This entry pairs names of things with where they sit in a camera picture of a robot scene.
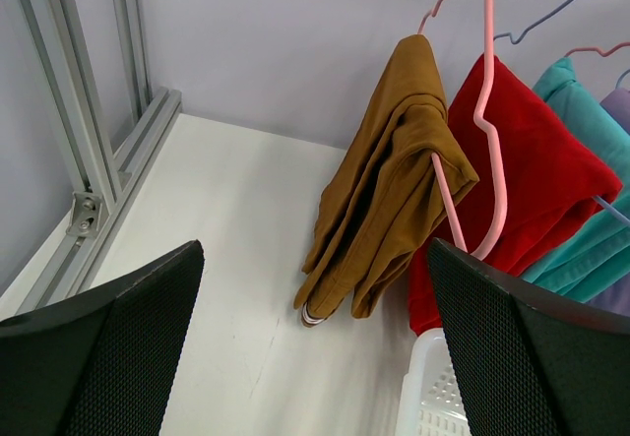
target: white table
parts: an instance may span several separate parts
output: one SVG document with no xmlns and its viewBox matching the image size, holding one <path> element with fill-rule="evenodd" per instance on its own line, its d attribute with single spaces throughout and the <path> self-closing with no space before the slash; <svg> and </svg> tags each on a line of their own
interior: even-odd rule
<svg viewBox="0 0 630 436">
<path fill-rule="evenodd" d="M 291 308 L 322 189 L 344 151 L 180 115 L 93 286 L 190 239 L 206 266 L 163 436 L 394 432 L 414 335 L 406 285 L 371 318 Z"/>
</svg>

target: red cloth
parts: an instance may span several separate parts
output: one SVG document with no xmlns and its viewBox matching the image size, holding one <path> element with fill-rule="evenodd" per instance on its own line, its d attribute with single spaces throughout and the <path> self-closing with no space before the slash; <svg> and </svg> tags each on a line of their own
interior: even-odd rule
<svg viewBox="0 0 630 436">
<path fill-rule="evenodd" d="M 611 203 L 622 185 L 498 58 L 494 67 L 494 86 L 484 116 L 496 127 L 501 141 L 508 213 L 499 241 L 485 262 L 517 277 L 600 210 L 593 196 Z M 449 127 L 480 179 L 457 207 L 469 251 L 480 244 L 494 211 L 487 138 L 473 122 L 482 82 L 483 56 L 449 109 Z M 417 334 L 442 326 L 426 264 L 433 237 L 453 242 L 447 220 L 415 253 L 409 266 L 410 326 Z"/>
</svg>

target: turquoise garment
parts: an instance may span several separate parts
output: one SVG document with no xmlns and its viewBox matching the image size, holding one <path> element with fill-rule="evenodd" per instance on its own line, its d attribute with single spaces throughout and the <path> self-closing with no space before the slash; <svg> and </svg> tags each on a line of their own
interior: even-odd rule
<svg viewBox="0 0 630 436">
<path fill-rule="evenodd" d="M 630 136 L 576 80 L 568 57 L 558 60 L 542 74 L 534 92 L 582 144 L 614 170 L 624 187 L 613 206 L 629 217 Z M 628 273 L 630 228 L 602 211 L 571 239 L 531 265 L 521 277 L 586 302 Z"/>
</svg>

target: white plastic basket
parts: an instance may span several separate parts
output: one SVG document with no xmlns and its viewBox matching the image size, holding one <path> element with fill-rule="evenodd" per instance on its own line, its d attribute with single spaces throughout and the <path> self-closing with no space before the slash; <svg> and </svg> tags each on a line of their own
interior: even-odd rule
<svg viewBox="0 0 630 436">
<path fill-rule="evenodd" d="M 413 345 L 403 380 L 396 436 L 470 436 L 449 349 L 441 328 Z"/>
</svg>

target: purple garment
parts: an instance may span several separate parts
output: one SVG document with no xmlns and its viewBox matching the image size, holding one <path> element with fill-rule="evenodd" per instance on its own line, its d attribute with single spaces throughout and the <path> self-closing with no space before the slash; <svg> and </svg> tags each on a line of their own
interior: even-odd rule
<svg viewBox="0 0 630 436">
<path fill-rule="evenodd" d="M 630 92 L 625 89 L 613 91 L 603 99 L 601 107 L 630 134 Z M 588 303 L 602 310 L 630 316 L 630 274 L 618 280 Z"/>
</svg>

